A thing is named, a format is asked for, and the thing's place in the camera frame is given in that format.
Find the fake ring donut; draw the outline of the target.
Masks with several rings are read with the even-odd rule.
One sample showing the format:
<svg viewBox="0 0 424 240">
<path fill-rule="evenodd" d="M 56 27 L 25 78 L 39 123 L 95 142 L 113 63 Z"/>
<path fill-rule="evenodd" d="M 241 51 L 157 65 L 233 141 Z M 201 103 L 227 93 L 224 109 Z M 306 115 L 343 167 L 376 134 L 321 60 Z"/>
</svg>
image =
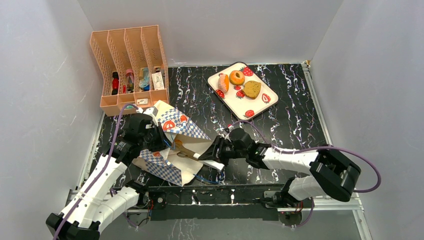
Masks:
<svg viewBox="0 0 424 240">
<path fill-rule="evenodd" d="M 245 82 L 245 75 L 240 70 L 233 70 L 229 75 L 229 81 L 235 86 L 241 86 Z"/>
</svg>

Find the fake bread slice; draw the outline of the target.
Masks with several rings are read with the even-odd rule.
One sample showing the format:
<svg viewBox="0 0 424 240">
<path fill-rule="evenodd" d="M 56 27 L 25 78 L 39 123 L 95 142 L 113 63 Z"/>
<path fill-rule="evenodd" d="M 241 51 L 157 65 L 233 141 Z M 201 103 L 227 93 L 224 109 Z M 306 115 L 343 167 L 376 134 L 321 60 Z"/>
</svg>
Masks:
<svg viewBox="0 0 424 240">
<path fill-rule="evenodd" d="M 242 92 L 244 95 L 252 100 L 255 100 L 262 88 L 262 84 L 258 81 L 250 80 L 244 84 Z"/>
</svg>

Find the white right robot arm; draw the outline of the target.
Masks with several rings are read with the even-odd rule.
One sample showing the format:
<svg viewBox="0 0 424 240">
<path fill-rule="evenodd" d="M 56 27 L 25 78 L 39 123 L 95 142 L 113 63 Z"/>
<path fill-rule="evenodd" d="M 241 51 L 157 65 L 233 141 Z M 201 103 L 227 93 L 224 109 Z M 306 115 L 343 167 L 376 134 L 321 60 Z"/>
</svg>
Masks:
<svg viewBox="0 0 424 240">
<path fill-rule="evenodd" d="M 196 159 L 223 165 L 232 159 L 244 159 L 256 169 L 284 169 L 306 175 L 291 177 L 281 191 L 264 193 L 254 200 L 266 208 L 295 207 L 316 196 L 348 202 L 361 174 L 360 167 L 333 146 L 284 150 L 254 141 L 242 128 L 235 128 L 226 136 L 217 136 L 204 153 L 196 155 Z"/>
</svg>

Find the blue checkered paper bag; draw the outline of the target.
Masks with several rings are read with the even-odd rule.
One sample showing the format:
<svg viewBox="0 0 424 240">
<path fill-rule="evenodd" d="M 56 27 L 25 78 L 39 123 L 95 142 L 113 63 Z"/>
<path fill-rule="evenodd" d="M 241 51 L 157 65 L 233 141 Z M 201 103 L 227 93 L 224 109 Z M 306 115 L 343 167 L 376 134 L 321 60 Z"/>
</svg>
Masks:
<svg viewBox="0 0 424 240">
<path fill-rule="evenodd" d="M 195 178 L 204 166 L 218 171 L 225 167 L 215 160 L 200 160 L 213 140 L 186 114 L 161 100 L 144 113 L 161 124 L 168 142 L 164 150 L 142 150 L 132 161 L 135 166 L 180 187 Z"/>
</svg>

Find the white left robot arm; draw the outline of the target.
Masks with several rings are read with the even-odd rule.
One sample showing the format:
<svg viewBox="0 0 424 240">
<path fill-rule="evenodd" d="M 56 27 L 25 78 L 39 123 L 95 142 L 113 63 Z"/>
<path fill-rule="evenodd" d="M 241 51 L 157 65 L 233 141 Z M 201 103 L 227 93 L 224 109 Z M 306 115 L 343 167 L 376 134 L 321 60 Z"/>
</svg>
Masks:
<svg viewBox="0 0 424 240">
<path fill-rule="evenodd" d="M 80 191 L 60 213 L 51 213 L 46 225 L 55 240 L 97 240 L 101 232 L 118 216 L 132 207 L 149 203 L 147 188 L 134 180 L 104 201 L 107 194 L 141 151 L 166 149 L 162 125 L 153 109 L 137 113 L 124 129 L 115 128 L 112 141 L 101 152 L 98 164 Z"/>
</svg>

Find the sugared orange fake bread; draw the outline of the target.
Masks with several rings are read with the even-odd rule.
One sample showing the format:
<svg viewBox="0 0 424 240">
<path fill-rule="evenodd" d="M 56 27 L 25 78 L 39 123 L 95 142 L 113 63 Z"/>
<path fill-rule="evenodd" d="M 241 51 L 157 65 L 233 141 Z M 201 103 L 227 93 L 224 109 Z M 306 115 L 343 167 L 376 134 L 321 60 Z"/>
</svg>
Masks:
<svg viewBox="0 0 424 240">
<path fill-rule="evenodd" d="M 224 73 L 220 73 L 218 76 L 218 89 L 226 94 L 230 87 L 229 76 Z"/>
</svg>

